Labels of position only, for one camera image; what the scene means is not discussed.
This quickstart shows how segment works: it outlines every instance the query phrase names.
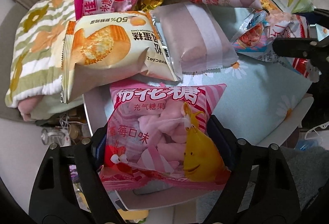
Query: white wire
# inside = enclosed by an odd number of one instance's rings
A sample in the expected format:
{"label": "white wire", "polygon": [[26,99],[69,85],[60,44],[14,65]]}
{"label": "white wire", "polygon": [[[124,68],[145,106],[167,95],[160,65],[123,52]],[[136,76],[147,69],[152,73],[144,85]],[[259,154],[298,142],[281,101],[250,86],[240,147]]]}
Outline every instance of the white wire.
{"label": "white wire", "polygon": [[318,125],[318,126],[312,128],[312,129],[310,129],[309,131],[307,131],[307,132],[305,133],[304,140],[312,139],[312,138],[309,138],[309,139],[308,139],[308,138],[307,138],[307,135],[308,135],[309,133],[311,133],[312,131],[314,131],[314,132],[318,135],[318,137],[321,138],[321,143],[320,143],[320,145],[319,145],[319,146],[321,146],[321,144],[323,143],[323,137],[320,136],[320,134],[319,134],[315,129],[317,129],[317,128],[326,129],[328,126],[329,126],[329,122],[324,123],[324,124],[321,124],[321,125]]}

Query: marshmallow bag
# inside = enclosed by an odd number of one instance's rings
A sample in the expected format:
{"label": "marshmallow bag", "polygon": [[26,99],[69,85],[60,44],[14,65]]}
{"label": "marshmallow bag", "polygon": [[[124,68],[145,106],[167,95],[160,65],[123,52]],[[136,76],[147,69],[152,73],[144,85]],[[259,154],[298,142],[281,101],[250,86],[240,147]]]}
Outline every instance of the marshmallow bag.
{"label": "marshmallow bag", "polygon": [[225,84],[160,87],[126,79],[111,84],[106,190],[136,189],[153,179],[192,189],[223,189],[230,176],[207,121]]}

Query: tile floor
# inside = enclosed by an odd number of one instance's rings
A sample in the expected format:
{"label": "tile floor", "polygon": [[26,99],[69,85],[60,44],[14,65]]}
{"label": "tile floor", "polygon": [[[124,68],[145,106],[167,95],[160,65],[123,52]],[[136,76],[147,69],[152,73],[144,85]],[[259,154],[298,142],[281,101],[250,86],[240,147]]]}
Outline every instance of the tile floor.
{"label": "tile floor", "polygon": [[[329,9],[329,0],[315,0],[317,8]],[[323,131],[322,146],[329,150],[329,131]],[[146,224],[184,224],[195,222],[195,202],[176,205],[171,208],[156,209],[150,212]]]}

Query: bolt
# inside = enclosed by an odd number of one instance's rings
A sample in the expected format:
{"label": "bolt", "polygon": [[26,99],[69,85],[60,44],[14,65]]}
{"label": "bolt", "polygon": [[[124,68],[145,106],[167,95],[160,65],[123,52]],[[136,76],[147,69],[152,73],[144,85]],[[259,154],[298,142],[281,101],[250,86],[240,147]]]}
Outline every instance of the bolt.
{"label": "bolt", "polygon": [[272,143],[271,144],[271,148],[276,151],[276,150],[279,149],[279,146],[277,144],[275,144],[275,143]]}
{"label": "bolt", "polygon": [[240,144],[240,145],[246,145],[247,144],[247,141],[245,139],[238,139],[237,142]]}
{"label": "bolt", "polygon": [[57,147],[57,143],[52,143],[50,146],[49,146],[49,148],[50,149],[55,149]]}
{"label": "bolt", "polygon": [[90,143],[90,138],[84,138],[81,142],[82,142],[82,144],[86,145],[86,144]]}

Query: cartoon eye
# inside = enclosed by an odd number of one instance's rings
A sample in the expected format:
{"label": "cartoon eye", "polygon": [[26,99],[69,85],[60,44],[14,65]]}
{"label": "cartoon eye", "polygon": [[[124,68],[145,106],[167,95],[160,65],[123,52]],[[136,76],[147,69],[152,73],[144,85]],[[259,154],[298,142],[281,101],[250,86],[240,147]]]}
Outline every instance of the cartoon eye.
{"label": "cartoon eye", "polygon": [[114,164],[120,163],[119,156],[117,154],[114,154],[111,156],[111,162]]}
{"label": "cartoon eye", "polygon": [[128,164],[128,158],[125,154],[120,155],[119,161],[122,162],[122,163]]}

